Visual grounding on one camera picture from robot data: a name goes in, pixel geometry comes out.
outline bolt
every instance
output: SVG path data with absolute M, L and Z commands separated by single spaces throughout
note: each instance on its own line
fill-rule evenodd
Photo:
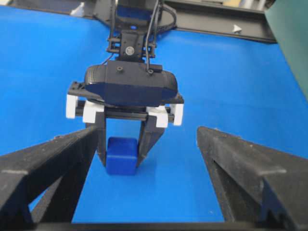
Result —
M 135 53 L 135 49 L 133 47 L 126 47 L 125 53 L 127 55 L 133 55 Z
M 123 67 L 117 66 L 117 67 L 116 67 L 116 70 L 117 70 L 119 73 L 121 73 L 121 72 L 123 72 Z

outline white plastic part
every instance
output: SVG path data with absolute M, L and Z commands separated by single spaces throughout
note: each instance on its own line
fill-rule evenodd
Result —
M 168 113 L 165 106 L 159 107 L 146 107 L 146 112 L 150 116 L 156 116 L 156 127 L 167 128 L 168 127 Z
M 85 6 L 85 3 L 84 2 L 81 2 L 80 5 L 73 9 L 70 13 L 71 16 L 74 16 L 74 17 L 83 17 L 85 15 L 85 12 L 84 12 L 84 6 Z
M 254 3 L 254 0 L 242 0 L 240 3 L 240 7 L 251 9 L 253 3 Z
M 181 126 L 183 120 L 184 104 L 170 104 L 171 113 L 174 115 L 173 125 Z
M 66 95 L 66 118 L 75 119 L 78 96 Z
M 265 5 L 265 0 L 259 0 L 257 10 L 262 11 L 264 9 L 264 5 Z
M 0 0 L 0 5 L 7 5 L 10 3 L 11 0 Z
M 234 26 L 232 31 L 233 33 L 238 33 L 242 31 L 242 29 L 238 25 L 234 24 L 233 26 Z
M 83 108 L 82 122 L 84 123 L 95 123 L 96 112 L 104 112 L 105 106 L 97 103 L 92 103 L 86 100 Z

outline blue cube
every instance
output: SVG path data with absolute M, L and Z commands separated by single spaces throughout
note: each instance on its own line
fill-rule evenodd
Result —
M 138 142 L 134 138 L 110 137 L 106 154 L 109 175 L 134 175 L 138 156 Z

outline blue mat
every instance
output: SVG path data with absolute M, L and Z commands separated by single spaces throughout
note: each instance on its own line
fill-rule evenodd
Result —
M 66 91 L 108 54 L 93 20 L 0 7 L 0 154 L 84 128 L 65 118 Z M 136 176 L 109 176 L 95 155 L 74 222 L 223 221 L 196 146 L 198 126 L 308 157 L 308 105 L 277 44 L 172 31 L 155 64 L 185 98 Z M 107 136 L 137 138 L 139 122 L 107 120 Z

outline black cable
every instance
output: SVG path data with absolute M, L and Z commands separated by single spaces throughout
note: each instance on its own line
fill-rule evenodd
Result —
M 112 53 L 112 54 L 102 63 L 102 65 L 104 65 L 106 62 L 108 62 L 108 61 L 112 58 L 113 55 L 114 55 L 114 53 Z
M 145 53 L 146 53 L 146 71 L 148 71 L 150 69 L 150 59 L 149 59 L 149 37 L 152 31 L 152 25 L 153 25 L 153 21 L 154 18 L 156 16 L 156 11 L 158 8 L 158 3 L 159 0 L 156 0 L 154 9 L 153 9 L 153 13 L 152 13 L 152 17 L 151 17 L 151 21 L 150 21 L 150 25 L 149 25 L 149 29 L 148 29 L 148 33 L 146 35 L 146 39 L 145 39 Z
M 167 30 L 171 30 L 173 27 L 175 27 L 177 23 L 177 15 L 171 9 L 163 6 L 162 10 L 169 13 L 173 17 L 173 22 L 165 26 L 159 26 L 157 29 L 157 32 L 164 32 Z

